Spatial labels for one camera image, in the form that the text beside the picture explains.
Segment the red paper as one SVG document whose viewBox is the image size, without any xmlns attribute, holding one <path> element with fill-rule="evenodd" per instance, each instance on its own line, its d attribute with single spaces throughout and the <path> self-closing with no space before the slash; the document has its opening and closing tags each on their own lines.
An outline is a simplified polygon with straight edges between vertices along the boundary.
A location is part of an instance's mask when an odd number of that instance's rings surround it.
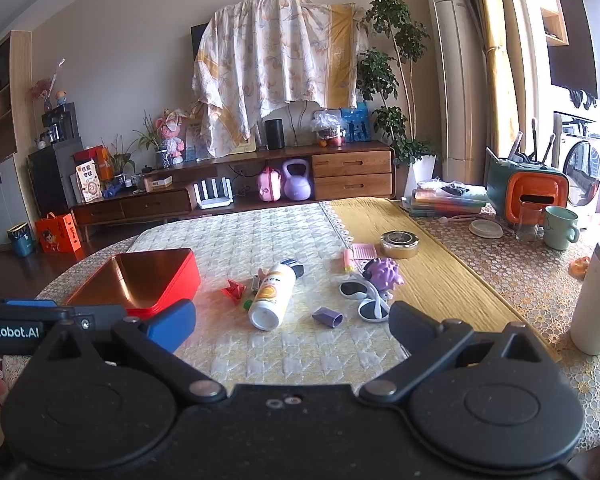
<svg viewBox="0 0 600 480">
<path fill-rule="evenodd" d="M 244 283 L 228 280 L 227 286 L 222 289 L 222 294 L 227 296 L 227 298 L 237 306 L 242 301 L 245 290 L 246 285 Z"/>
</svg>

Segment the orange gift bag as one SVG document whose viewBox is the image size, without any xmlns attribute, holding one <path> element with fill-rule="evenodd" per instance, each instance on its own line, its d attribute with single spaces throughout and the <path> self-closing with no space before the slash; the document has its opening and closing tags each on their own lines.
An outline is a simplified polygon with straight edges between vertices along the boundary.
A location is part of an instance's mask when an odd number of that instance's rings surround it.
<svg viewBox="0 0 600 480">
<path fill-rule="evenodd" d="M 35 222 L 35 231 L 42 252 L 46 254 L 77 252 L 82 248 L 76 222 L 74 222 L 71 212 L 60 216 L 50 212 L 46 218 L 38 219 Z"/>
</svg>

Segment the white sunglasses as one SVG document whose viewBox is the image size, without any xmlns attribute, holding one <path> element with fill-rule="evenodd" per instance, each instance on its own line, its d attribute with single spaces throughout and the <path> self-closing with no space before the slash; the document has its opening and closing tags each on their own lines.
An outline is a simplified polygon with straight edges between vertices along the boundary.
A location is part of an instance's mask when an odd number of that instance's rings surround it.
<svg viewBox="0 0 600 480">
<path fill-rule="evenodd" d="M 360 274 L 350 274 L 338 285 L 340 294 L 358 302 L 358 316 L 369 323 L 387 322 L 390 307 L 378 289 Z"/>
</svg>

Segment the red metal tin box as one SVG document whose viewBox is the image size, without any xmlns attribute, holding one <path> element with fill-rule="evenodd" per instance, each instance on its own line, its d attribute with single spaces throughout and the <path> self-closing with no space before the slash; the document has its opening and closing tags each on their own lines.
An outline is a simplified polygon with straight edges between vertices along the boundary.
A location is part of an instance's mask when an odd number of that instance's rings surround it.
<svg viewBox="0 0 600 480">
<path fill-rule="evenodd" d="M 189 248 L 125 252 L 110 257 L 66 301 L 67 306 L 120 304 L 128 315 L 151 318 L 201 285 Z"/>
</svg>

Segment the white tumbler cup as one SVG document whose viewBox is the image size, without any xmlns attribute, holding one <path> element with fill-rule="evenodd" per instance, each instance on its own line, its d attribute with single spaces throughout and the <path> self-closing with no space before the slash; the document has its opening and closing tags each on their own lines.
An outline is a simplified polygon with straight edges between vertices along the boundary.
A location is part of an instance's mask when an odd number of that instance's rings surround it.
<svg viewBox="0 0 600 480">
<path fill-rule="evenodd" d="M 600 354 L 600 242 L 586 271 L 569 333 L 580 351 L 589 356 Z"/>
</svg>

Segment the purple spiky toy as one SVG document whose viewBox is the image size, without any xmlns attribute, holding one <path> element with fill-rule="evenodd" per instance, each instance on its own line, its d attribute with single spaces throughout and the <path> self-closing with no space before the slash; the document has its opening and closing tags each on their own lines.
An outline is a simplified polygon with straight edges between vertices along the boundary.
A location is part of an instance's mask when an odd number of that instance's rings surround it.
<svg viewBox="0 0 600 480">
<path fill-rule="evenodd" d="M 363 270 L 366 281 L 374 285 L 378 292 L 393 290 L 404 284 L 398 264 L 391 258 L 376 258 L 366 263 Z"/>
</svg>

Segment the purple plastic cap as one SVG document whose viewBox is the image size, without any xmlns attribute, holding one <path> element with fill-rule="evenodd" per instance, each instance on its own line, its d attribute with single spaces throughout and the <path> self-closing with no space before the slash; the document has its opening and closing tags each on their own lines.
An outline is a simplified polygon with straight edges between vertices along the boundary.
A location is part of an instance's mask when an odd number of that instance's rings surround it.
<svg viewBox="0 0 600 480">
<path fill-rule="evenodd" d="M 328 328 L 336 328 L 343 321 L 341 313 L 325 307 L 320 307 L 315 310 L 312 313 L 312 318 Z"/>
</svg>

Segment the floral cloth cover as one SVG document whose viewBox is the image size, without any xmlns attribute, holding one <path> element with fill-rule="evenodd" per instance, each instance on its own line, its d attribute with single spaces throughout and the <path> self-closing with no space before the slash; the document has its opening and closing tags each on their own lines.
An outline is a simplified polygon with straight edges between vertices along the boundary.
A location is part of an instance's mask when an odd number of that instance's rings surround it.
<svg viewBox="0 0 600 480">
<path fill-rule="evenodd" d="M 196 137 L 213 157 L 250 143 L 291 102 L 356 104 L 356 62 L 368 46 L 354 3 L 242 0 L 213 14 L 193 65 Z"/>
</svg>

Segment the pink tube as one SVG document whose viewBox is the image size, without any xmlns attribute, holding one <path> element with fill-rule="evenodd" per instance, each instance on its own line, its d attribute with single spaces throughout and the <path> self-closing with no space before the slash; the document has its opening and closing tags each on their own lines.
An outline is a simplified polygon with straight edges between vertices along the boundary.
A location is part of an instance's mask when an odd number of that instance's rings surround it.
<svg viewBox="0 0 600 480">
<path fill-rule="evenodd" d="M 356 263 L 351 249 L 345 249 L 342 254 L 343 271 L 353 273 L 356 271 Z"/>
</svg>

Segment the white yellow bottle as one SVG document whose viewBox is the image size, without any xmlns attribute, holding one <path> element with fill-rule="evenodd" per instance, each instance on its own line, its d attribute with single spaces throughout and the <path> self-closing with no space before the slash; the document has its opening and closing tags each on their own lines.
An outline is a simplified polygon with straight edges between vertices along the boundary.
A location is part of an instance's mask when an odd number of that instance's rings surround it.
<svg viewBox="0 0 600 480">
<path fill-rule="evenodd" d="M 283 322 L 297 280 L 294 271 L 281 262 L 268 270 L 248 311 L 255 328 L 270 332 Z"/>
</svg>

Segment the gold round tin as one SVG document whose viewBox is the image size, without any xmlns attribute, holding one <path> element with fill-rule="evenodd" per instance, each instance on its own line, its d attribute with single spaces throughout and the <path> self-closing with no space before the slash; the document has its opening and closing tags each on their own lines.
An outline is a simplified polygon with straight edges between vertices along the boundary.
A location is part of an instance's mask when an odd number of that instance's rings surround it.
<svg viewBox="0 0 600 480">
<path fill-rule="evenodd" d="M 389 231 L 381 235 L 381 246 L 389 258 L 413 258 L 419 251 L 419 238 L 408 231 Z"/>
</svg>

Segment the black white small bottle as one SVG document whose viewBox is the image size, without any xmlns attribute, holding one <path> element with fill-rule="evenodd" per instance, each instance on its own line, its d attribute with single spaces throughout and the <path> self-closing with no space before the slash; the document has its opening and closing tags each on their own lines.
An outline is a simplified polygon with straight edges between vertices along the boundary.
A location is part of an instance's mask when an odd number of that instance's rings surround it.
<svg viewBox="0 0 600 480">
<path fill-rule="evenodd" d="M 297 260 L 294 259 L 286 259 L 282 261 L 284 266 L 288 266 L 291 270 L 294 271 L 294 276 L 296 278 L 302 278 L 304 275 L 304 265 Z"/>
</svg>

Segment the round coaster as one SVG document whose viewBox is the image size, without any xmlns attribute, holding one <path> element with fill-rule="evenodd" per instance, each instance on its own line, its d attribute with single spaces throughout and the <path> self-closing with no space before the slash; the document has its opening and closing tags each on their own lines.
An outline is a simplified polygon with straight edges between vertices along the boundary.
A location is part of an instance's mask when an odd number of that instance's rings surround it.
<svg viewBox="0 0 600 480">
<path fill-rule="evenodd" d="M 498 240 L 504 235 L 503 228 L 496 222 L 486 219 L 476 219 L 470 222 L 469 232 L 485 240 Z"/>
</svg>

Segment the silver nail clipper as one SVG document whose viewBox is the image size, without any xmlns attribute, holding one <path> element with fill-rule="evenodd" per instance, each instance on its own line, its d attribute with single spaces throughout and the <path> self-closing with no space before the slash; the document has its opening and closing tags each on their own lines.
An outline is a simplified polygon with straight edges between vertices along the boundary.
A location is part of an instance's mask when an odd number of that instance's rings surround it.
<svg viewBox="0 0 600 480">
<path fill-rule="evenodd" d="M 255 295 L 260 288 L 261 280 L 257 275 L 253 275 L 251 280 L 251 292 Z"/>
</svg>

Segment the bag of fruit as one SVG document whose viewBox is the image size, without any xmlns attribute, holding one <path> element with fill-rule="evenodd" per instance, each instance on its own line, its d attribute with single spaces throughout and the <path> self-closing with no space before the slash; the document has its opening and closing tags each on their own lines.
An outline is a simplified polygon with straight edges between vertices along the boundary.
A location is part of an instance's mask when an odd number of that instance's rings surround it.
<svg viewBox="0 0 600 480">
<path fill-rule="evenodd" d="M 341 148 L 346 140 L 346 128 L 340 110 L 317 110 L 310 128 L 321 148 Z"/>
</svg>

